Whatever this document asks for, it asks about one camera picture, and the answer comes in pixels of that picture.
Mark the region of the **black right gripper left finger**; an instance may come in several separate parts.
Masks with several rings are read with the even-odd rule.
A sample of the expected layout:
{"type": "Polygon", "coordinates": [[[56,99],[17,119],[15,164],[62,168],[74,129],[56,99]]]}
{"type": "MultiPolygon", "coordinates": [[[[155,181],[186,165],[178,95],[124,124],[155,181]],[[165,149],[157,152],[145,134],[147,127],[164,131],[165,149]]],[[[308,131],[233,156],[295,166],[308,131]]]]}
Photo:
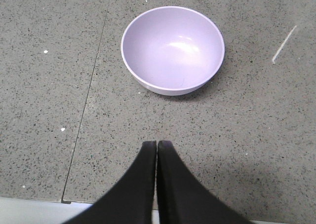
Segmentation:
{"type": "Polygon", "coordinates": [[[119,181],[97,202],[66,224],[151,224],[157,143],[142,144],[119,181]]]}

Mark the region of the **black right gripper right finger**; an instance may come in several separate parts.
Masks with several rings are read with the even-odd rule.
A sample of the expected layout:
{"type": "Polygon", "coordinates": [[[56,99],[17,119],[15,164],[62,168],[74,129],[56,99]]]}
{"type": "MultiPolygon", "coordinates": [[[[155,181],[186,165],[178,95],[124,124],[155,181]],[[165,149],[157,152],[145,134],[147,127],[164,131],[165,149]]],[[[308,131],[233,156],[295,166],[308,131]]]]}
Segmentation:
{"type": "Polygon", "coordinates": [[[172,142],[158,143],[157,198],[162,224],[248,224],[188,170],[172,142]]]}

